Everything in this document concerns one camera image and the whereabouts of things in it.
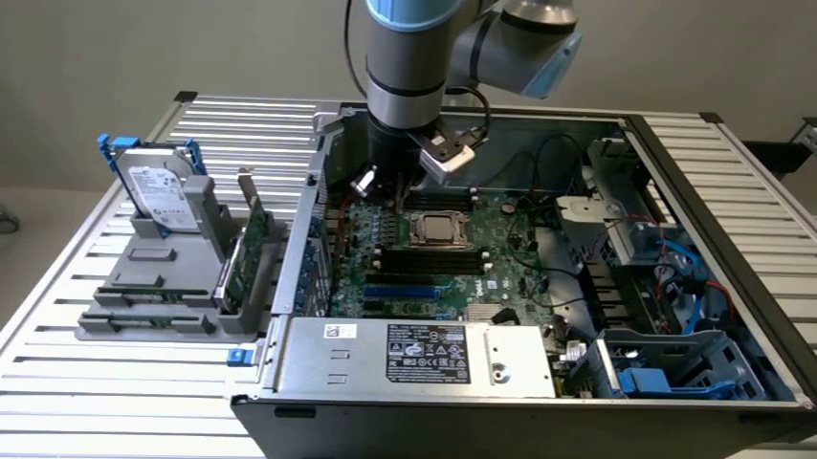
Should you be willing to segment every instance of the capacitor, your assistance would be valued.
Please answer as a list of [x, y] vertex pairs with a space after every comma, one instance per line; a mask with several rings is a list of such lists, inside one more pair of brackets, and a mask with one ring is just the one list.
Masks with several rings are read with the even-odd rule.
[[502, 211], [504, 215], [514, 215], [516, 214], [516, 206], [512, 203], [504, 203], [500, 206], [500, 211]]

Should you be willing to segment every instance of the white sticker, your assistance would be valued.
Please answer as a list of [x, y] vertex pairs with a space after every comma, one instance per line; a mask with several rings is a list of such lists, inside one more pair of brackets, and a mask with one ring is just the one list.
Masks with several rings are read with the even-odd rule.
[[131, 167], [129, 172], [143, 206], [147, 206], [154, 221], [171, 231], [198, 230], [199, 226], [177, 174], [155, 167]]
[[357, 323], [328, 323], [324, 326], [324, 338], [326, 339], [356, 339], [358, 337]]

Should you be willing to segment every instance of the power supply label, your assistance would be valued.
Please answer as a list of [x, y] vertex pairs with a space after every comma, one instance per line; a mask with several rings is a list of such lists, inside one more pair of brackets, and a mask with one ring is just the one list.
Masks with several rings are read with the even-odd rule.
[[386, 346], [393, 383], [472, 383], [465, 326], [390, 324]]

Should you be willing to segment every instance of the green circuit board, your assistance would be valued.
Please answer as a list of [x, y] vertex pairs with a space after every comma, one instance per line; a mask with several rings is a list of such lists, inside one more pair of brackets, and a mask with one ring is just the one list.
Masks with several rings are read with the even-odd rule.
[[433, 277], [434, 298], [381, 297], [377, 301], [382, 308], [373, 311], [366, 308], [372, 300], [366, 296], [366, 287], [372, 286], [373, 275], [378, 270], [372, 262], [377, 248], [401, 250], [424, 250], [412, 247], [412, 215], [426, 211], [405, 210], [396, 214], [392, 209], [380, 208], [365, 202], [350, 205], [344, 210], [348, 230], [341, 247], [336, 247], [336, 289], [330, 315], [334, 317], [406, 317], [441, 320], [470, 319], [476, 308], [469, 305], [484, 305], [484, 309], [513, 308], [524, 325], [542, 325], [550, 321], [550, 296], [540, 291], [542, 273], [526, 268], [512, 257], [509, 228], [522, 238], [514, 250], [517, 258], [538, 266], [537, 250], [529, 248], [536, 239], [534, 227], [525, 213], [508, 215], [502, 204], [514, 204], [517, 198], [505, 193], [484, 193], [473, 209], [464, 210], [468, 218], [465, 235], [468, 245], [461, 251], [488, 251], [492, 268], [481, 275], [426, 274]]

